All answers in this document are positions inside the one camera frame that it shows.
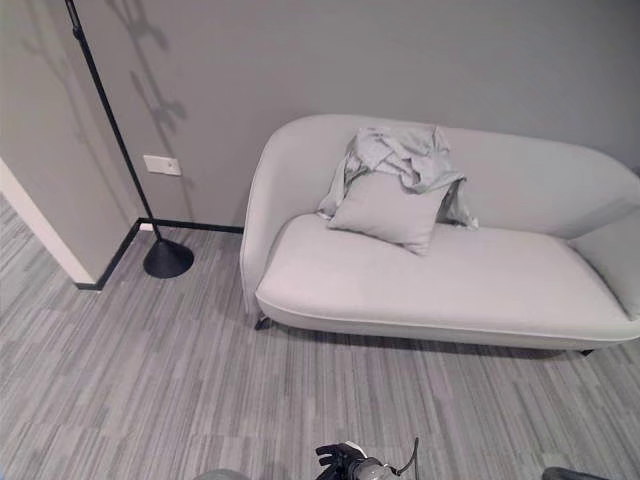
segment sofa leg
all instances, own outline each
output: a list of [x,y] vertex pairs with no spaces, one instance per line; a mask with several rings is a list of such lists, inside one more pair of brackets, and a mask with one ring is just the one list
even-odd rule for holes
[[271,319],[266,315],[260,315],[256,325],[253,327],[255,330],[266,330],[271,326]]

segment black baseboard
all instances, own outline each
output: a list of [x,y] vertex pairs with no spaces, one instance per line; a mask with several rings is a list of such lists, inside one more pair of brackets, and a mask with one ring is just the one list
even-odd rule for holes
[[[109,262],[109,265],[107,265],[107,269],[104,271],[100,279],[96,283],[76,283],[75,286],[78,288],[78,290],[102,290],[105,283],[107,283],[107,280],[109,280],[109,277],[113,273],[113,270],[115,270],[116,266],[118,265],[118,262],[120,262],[120,259],[124,255],[124,252],[126,252],[127,248],[129,248],[129,244],[135,238],[136,233],[138,233],[138,230],[140,229],[140,224],[142,223],[152,223],[152,222],[151,222],[151,219],[149,218],[142,218],[142,217],[138,218],[138,220],[135,221],[135,223],[127,233],[126,237],[124,237],[124,240],[122,240],[122,243],[118,248],[118,251],[115,253],[113,258]],[[240,234],[244,233],[243,227],[211,225],[209,223],[182,222],[180,220],[156,219],[155,224],[158,225],[159,227],[191,228],[193,230],[209,230],[213,232],[227,232],[227,233],[240,233]]]
[[[141,223],[154,223],[150,218],[139,218]],[[161,220],[156,218],[159,227],[191,228],[193,230],[209,230],[213,232],[244,233],[244,227],[229,227],[227,225],[212,225],[210,223],[183,222],[181,220]]]
[[107,283],[107,280],[109,280],[109,277],[118,265],[118,262],[120,262],[120,259],[124,255],[124,252],[126,252],[127,248],[129,248],[129,244],[135,238],[136,233],[138,233],[138,230],[140,229],[140,223],[142,223],[140,219],[136,220],[133,226],[129,229],[129,232],[122,240],[122,243],[120,243],[118,251],[109,262],[109,265],[107,265],[107,269],[100,276],[100,279],[96,283],[76,283],[75,285],[76,287],[78,287],[78,290],[102,290],[104,284]]

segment electrical outlet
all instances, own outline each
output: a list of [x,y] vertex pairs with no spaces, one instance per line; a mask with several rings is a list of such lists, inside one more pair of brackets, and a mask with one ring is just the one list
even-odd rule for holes
[[165,175],[182,175],[178,160],[171,157],[158,157],[156,155],[143,155],[147,170],[152,173],[164,173]]

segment floor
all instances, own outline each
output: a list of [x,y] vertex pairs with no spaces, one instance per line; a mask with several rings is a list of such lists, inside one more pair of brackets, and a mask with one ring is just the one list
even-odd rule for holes
[[162,281],[141,269],[152,237],[140,232],[94,293],[0,206],[7,480],[191,480],[216,468],[313,479],[319,445],[351,439],[400,465],[414,436],[422,480],[533,480],[550,465],[640,478],[639,342],[583,358],[256,332],[239,235],[164,230],[197,260]]

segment gray pillow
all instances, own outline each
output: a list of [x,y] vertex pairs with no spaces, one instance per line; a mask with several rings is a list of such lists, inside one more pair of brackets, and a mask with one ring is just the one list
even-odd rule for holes
[[631,320],[640,319],[640,210],[571,240]]
[[397,175],[371,172],[356,178],[329,228],[364,233],[426,255],[448,186],[417,194]]

